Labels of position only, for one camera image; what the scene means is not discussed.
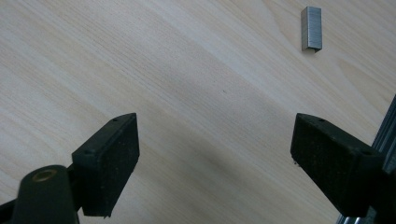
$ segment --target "wooden table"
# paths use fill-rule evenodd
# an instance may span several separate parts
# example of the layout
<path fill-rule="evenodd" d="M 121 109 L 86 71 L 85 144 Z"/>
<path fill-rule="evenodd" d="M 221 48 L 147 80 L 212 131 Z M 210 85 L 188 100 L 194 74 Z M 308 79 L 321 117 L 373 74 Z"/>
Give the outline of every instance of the wooden table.
<path fill-rule="evenodd" d="M 323 50 L 300 13 L 322 8 Z M 371 144 L 396 90 L 396 2 L 0 1 L 0 203 L 136 112 L 140 161 L 112 218 L 334 223 L 293 164 L 296 113 Z"/>

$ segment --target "screw hole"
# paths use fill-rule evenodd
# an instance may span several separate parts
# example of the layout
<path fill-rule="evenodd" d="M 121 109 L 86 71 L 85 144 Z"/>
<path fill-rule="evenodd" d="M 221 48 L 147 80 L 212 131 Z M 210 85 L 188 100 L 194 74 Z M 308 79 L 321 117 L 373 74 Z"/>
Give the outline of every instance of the screw hole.
<path fill-rule="evenodd" d="M 53 176 L 56 175 L 56 170 L 44 170 L 40 171 L 33 176 L 33 181 L 35 182 L 43 182 L 48 179 L 51 179 Z"/>
<path fill-rule="evenodd" d="M 84 151 L 84 154 L 85 155 L 91 155 L 91 154 L 93 154 L 93 152 L 94 151 L 92 149 L 87 149 L 87 150 Z"/>
<path fill-rule="evenodd" d="M 366 155 L 366 156 L 371 156 L 371 155 L 373 155 L 373 153 L 372 153 L 371 151 L 368 151 L 368 150 L 363 150 L 361 153 L 363 153 L 363 154 Z"/>

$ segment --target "black rubber pad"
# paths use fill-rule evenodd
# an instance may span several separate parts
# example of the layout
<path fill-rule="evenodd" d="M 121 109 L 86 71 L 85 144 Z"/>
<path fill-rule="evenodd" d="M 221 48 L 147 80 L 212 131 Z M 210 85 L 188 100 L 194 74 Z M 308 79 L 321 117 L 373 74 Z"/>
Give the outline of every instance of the black rubber pad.
<path fill-rule="evenodd" d="M 109 121 L 72 157 L 84 215 L 110 217 L 139 158 L 136 114 Z"/>
<path fill-rule="evenodd" d="M 297 114 L 291 156 L 343 216 L 366 215 L 384 156 L 329 121 L 305 114 Z"/>

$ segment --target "wood grain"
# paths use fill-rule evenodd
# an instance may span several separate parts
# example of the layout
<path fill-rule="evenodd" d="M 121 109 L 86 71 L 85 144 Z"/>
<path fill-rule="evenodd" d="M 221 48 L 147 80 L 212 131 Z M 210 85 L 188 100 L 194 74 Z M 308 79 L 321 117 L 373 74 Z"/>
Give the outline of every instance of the wood grain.
<path fill-rule="evenodd" d="M 322 8 L 323 50 L 300 12 Z M 293 164 L 295 114 L 371 144 L 396 90 L 396 4 L 0 1 L 0 203 L 109 119 L 136 112 L 141 158 L 112 218 L 334 223 Z"/>

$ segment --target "black robot arm part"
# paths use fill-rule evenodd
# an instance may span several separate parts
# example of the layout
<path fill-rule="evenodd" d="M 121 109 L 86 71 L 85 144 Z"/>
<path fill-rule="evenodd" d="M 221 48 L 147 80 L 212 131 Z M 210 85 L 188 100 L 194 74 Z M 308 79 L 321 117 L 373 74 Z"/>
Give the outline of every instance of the black robot arm part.
<path fill-rule="evenodd" d="M 344 217 L 366 217 L 372 206 L 375 223 L 394 224 L 395 142 L 396 97 L 372 147 L 325 119 L 297 114 L 290 152 Z"/>
<path fill-rule="evenodd" d="M 79 223 L 110 217 L 139 158 L 136 114 L 109 121 L 72 154 L 68 168 L 51 165 L 27 175 L 18 198 L 0 206 L 0 223 Z"/>

